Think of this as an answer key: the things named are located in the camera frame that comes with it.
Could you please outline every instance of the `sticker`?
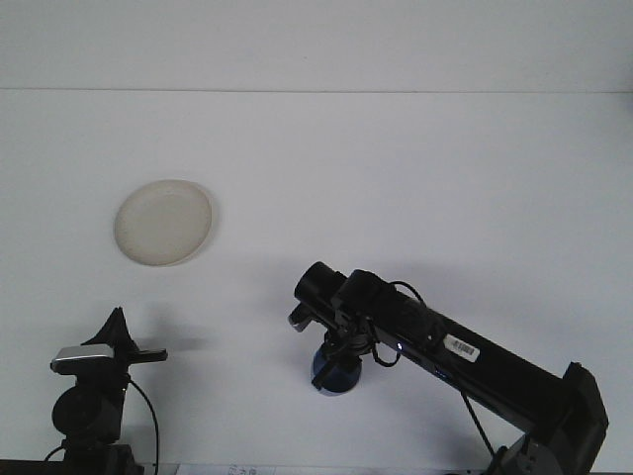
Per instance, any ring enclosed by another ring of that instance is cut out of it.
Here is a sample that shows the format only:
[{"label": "sticker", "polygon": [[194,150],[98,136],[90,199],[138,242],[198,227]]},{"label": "sticker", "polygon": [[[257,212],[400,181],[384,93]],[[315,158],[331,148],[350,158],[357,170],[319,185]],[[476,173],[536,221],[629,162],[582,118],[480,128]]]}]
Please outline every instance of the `sticker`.
[{"label": "sticker", "polygon": [[458,337],[453,336],[452,334],[448,334],[444,338],[444,346],[446,346],[449,351],[454,352],[471,363],[477,361],[480,353],[477,348],[468,344],[466,341],[462,341]]}]

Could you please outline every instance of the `camera mount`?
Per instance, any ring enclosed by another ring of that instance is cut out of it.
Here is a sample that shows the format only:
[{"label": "camera mount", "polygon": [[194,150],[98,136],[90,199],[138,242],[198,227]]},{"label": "camera mount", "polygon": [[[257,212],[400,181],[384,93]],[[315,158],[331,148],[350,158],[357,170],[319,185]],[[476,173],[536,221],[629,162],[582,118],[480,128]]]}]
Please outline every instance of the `camera mount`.
[{"label": "camera mount", "polygon": [[59,352],[50,363],[52,371],[76,376],[75,386],[52,409],[53,425],[66,436],[61,473],[142,475],[130,446],[114,444],[121,436],[126,390],[132,382],[128,369],[165,359],[165,349],[138,349],[120,307],[94,337]]}]

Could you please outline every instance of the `cable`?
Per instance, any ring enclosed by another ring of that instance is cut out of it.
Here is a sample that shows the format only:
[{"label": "cable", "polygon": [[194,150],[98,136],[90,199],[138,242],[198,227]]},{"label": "cable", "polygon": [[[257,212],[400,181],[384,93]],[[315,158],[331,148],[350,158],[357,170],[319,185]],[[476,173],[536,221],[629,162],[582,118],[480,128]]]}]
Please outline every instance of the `cable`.
[{"label": "cable", "polygon": [[[426,308],[426,304],[424,303],[424,300],[422,299],[422,297],[419,295],[419,293],[415,290],[415,288],[412,285],[408,284],[407,282],[403,282],[401,280],[396,280],[396,281],[390,282],[390,283],[392,285],[402,285],[403,287],[408,288],[411,291],[411,293],[415,296],[415,298],[419,301],[419,303],[424,308]],[[480,423],[479,418],[475,414],[475,410],[473,409],[473,406],[471,405],[471,402],[469,401],[468,396],[466,396],[466,393],[464,392],[464,389],[462,387],[462,383],[459,380],[459,378],[457,377],[457,371],[455,371],[455,369],[452,366],[453,365],[451,364],[451,369],[453,370],[453,381],[455,382],[455,385],[457,386],[457,390],[462,395],[462,399],[464,400],[464,404],[466,404],[466,409],[468,409],[468,412],[471,415],[471,418],[473,418],[473,422],[475,423],[475,426],[477,427],[477,430],[479,431],[480,436],[484,440],[484,444],[486,445],[486,448],[488,449],[488,452],[491,454],[492,458],[495,459],[495,450],[493,449],[493,445],[491,444],[490,440],[488,439],[488,436],[486,435],[486,432],[484,431],[484,427]],[[499,466],[499,469],[500,469],[501,473],[504,474],[503,467]]]},{"label": "cable", "polygon": [[156,412],[153,405],[149,402],[149,398],[147,398],[147,395],[145,395],[143,390],[140,389],[140,386],[132,379],[132,376],[128,375],[128,381],[135,387],[142,398],[145,399],[145,402],[149,407],[149,411],[151,412],[151,418],[154,421],[154,431],[156,433],[156,459],[154,461],[154,475],[158,475],[158,462],[160,459],[160,435],[158,432],[158,418],[156,417]]},{"label": "cable", "polygon": [[51,457],[53,457],[56,453],[63,449],[63,446],[60,445],[58,448],[51,450],[50,453],[45,457],[44,462],[48,462]]},{"label": "cable", "polygon": [[419,293],[415,290],[415,288],[409,284],[408,282],[404,282],[402,280],[395,280],[393,282],[390,282],[390,284],[392,285],[402,285],[403,287],[407,287],[410,292],[415,296],[415,298],[419,301],[420,304],[422,304],[422,307],[426,308],[426,303],[424,302],[424,299],[422,299],[422,296],[419,295]]}]

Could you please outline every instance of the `paper plate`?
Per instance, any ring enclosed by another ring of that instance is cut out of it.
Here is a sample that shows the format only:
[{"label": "paper plate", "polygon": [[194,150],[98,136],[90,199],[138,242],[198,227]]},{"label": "paper plate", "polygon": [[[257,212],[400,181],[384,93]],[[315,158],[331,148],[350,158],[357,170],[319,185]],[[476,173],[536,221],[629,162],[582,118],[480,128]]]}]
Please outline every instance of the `paper plate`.
[{"label": "paper plate", "polygon": [[115,219],[115,239],[130,259],[169,265],[192,255],[211,228],[211,204],[196,184],[162,180],[136,190]]}]

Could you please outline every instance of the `white backdrop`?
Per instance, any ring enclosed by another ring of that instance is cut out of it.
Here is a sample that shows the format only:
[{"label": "white backdrop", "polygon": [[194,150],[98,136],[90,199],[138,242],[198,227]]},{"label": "white backdrop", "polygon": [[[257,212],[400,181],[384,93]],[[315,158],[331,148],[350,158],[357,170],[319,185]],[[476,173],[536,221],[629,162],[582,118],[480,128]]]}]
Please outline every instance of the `white backdrop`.
[{"label": "white backdrop", "polygon": [[[323,260],[559,376],[579,361],[611,420],[593,469],[630,470],[632,22],[629,1],[2,2],[0,457],[58,445],[72,378],[48,362],[122,305],[170,352],[132,368],[165,461],[485,467],[459,394],[408,361],[313,390],[322,329],[286,318]],[[163,178],[214,223],[150,268],[112,226]],[[153,457],[132,391],[123,439]]]},{"label": "white backdrop", "polygon": [[[39,457],[71,380],[47,363],[123,305],[165,363],[133,368],[165,461],[465,468],[487,455],[459,394],[369,362],[310,386],[322,329],[286,323],[323,260],[414,284],[427,303],[562,375],[597,378],[596,469],[630,467],[631,96],[5,91],[3,455]],[[194,259],[150,268],[112,233],[126,196],[195,180],[216,212]],[[495,445],[516,431],[483,412]],[[125,439],[152,456],[130,394]]]}]

